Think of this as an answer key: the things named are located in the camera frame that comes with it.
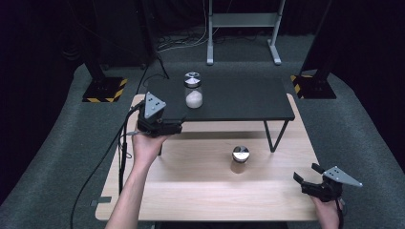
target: black stand base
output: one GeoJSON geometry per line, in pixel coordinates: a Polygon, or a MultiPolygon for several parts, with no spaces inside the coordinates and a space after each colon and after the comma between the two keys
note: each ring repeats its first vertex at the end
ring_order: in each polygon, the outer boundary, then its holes
{"type": "Polygon", "coordinates": [[[83,102],[117,102],[127,79],[122,77],[105,77],[102,80],[93,80],[86,93],[83,102]]]}
{"type": "Polygon", "coordinates": [[[310,75],[292,75],[291,80],[299,98],[336,98],[327,80],[310,75]]]}

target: light wood tabletop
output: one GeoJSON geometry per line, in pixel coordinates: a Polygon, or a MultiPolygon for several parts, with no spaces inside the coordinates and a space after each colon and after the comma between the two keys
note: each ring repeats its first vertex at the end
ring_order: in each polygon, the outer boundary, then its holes
{"type": "MultiPolygon", "coordinates": [[[[133,105],[144,98],[136,95],[133,105]]],[[[193,221],[292,221],[316,220],[308,195],[292,178],[296,172],[306,181],[320,183],[313,171],[318,163],[293,97],[295,113],[276,152],[269,149],[263,121],[184,122],[182,132],[172,135],[153,163],[145,184],[139,220],[193,221]],[[233,162],[238,145],[250,151],[246,164],[233,162]]],[[[128,124],[132,131],[138,112],[128,124]]],[[[277,137],[284,121],[268,121],[271,136],[277,137]]],[[[131,138],[128,152],[132,154],[131,138]]],[[[133,159],[127,159],[124,180],[133,159]]],[[[118,198],[118,153],[113,159],[96,218],[108,220],[118,198]]]]}

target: gray carpet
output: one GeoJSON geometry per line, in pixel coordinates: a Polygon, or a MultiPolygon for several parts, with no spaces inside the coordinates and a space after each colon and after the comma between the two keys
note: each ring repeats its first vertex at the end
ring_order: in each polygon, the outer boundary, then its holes
{"type": "MultiPolygon", "coordinates": [[[[289,77],[298,73],[312,36],[280,36],[277,49],[282,66],[274,66],[266,37],[216,44],[214,66],[206,66],[206,46],[161,52],[170,77],[188,72],[203,77],[278,77],[293,94],[321,166],[338,165],[363,182],[361,189],[344,186],[349,212],[345,228],[405,228],[405,179],[392,153],[355,93],[330,75],[337,99],[297,99],[289,77]]],[[[116,68],[108,76],[128,78],[116,103],[82,103],[91,77],[84,66],[75,72],[68,99],[52,132],[26,173],[0,208],[1,228],[70,228],[71,210],[82,185],[104,156],[134,97],[143,70],[116,68]]],[[[146,76],[162,74],[159,61],[146,76]]],[[[103,228],[92,200],[100,196],[114,156],[113,149],[84,188],[75,208],[74,228],[103,228]]],[[[139,228],[150,228],[141,222],[139,228]]],[[[288,228],[319,228],[317,221],[288,222],[288,228]]]]}

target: black table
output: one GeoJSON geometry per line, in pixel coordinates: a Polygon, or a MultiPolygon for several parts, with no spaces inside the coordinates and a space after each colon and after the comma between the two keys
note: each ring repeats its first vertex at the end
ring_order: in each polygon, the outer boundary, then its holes
{"type": "Polygon", "coordinates": [[[186,106],[181,79],[150,80],[147,91],[166,102],[163,119],[185,116],[185,121],[263,120],[271,152],[276,150],[288,122],[295,118],[281,79],[204,78],[203,103],[198,109],[186,106]],[[274,146],[266,123],[269,120],[284,121],[274,146]]]}

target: jar with white contents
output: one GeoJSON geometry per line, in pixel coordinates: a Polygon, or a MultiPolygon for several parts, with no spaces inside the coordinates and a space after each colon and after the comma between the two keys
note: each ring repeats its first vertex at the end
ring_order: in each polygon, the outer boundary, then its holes
{"type": "Polygon", "coordinates": [[[202,78],[199,73],[187,73],[184,76],[185,104],[189,108],[199,108],[203,104],[202,78]]]}

